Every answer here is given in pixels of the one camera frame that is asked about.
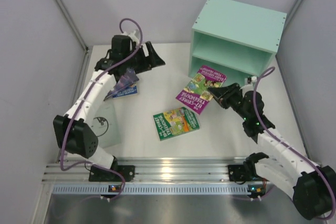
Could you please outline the green 104-storey treehouse book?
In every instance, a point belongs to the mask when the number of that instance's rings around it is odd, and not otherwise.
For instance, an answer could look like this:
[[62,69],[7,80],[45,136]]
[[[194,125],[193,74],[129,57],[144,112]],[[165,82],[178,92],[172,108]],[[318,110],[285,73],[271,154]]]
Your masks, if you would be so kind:
[[153,119],[160,141],[200,129],[197,116],[185,107],[155,114]]

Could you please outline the purple 117-storey treehouse book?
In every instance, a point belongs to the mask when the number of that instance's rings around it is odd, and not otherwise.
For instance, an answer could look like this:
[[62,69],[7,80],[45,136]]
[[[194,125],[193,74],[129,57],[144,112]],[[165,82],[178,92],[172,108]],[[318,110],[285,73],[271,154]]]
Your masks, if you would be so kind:
[[202,65],[176,99],[200,115],[213,98],[208,88],[219,88],[226,79],[223,73]]

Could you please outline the dark galaxy cover book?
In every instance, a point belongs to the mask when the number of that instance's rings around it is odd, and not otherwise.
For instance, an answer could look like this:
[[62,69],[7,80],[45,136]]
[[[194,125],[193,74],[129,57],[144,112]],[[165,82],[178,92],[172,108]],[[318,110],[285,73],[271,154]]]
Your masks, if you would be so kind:
[[109,99],[113,99],[112,96],[118,93],[119,91],[124,90],[125,88],[136,84],[139,81],[138,76],[136,75],[133,69],[128,68],[124,75],[121,76],[119,81],[113,87],[111,91],[108,92],[107,96],[105,97],[105,101]]

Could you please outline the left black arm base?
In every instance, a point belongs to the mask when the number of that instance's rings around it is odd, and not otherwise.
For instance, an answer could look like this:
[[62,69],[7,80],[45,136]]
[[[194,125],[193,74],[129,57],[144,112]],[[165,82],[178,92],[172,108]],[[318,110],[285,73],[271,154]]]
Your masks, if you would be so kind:
[[[119,173],[124,178],[125,182],[130,182],[135,176],[135,166],[119,165],[117,168],[117,173]],[[91,167],[88,180],[90,182],[122,182],[122,179],[119,175],[97,168],[95,166]]]

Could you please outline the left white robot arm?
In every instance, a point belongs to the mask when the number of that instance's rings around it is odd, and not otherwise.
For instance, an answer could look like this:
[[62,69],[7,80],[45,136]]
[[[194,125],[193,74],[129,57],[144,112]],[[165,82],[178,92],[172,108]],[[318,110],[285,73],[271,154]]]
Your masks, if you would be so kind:
[[61,150],[60,168],[71,169],[64,164],[64,154],[76,154],[83,163],[90,163],[105,170],[116,170],[118,160],[99,145],[91,124],[101,104],[108,95],[126,86],[138,73],[165,65],[150,41],[130,34],[112,37],[111,48],[95,65],[91,79],[73,106],[57,115],[53,127]]

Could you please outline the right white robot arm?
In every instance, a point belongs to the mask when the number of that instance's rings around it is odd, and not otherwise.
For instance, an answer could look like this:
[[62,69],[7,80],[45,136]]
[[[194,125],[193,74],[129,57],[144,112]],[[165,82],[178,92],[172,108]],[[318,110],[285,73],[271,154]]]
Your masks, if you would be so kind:
[[243,119],[244,132],[260,149],[244,161],[249,178],[273,183],[307,220],[335,214],[335,171],[309,160],[281,136],[264,115],[259,92],[250,85],[243,91],[237,83],[208,91],[223,109],[231,108]]

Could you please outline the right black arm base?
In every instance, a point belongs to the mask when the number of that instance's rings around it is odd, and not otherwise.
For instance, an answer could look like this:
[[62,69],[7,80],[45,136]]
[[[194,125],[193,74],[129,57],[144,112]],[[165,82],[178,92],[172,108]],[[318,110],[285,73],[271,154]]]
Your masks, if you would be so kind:
[[269,156],[263,152],[252,153],[242,164],[228,165],[229,180],[239,185],[246,182],[261,181],[262,178],[257,175],[255,165],[265,158],[269,158]]

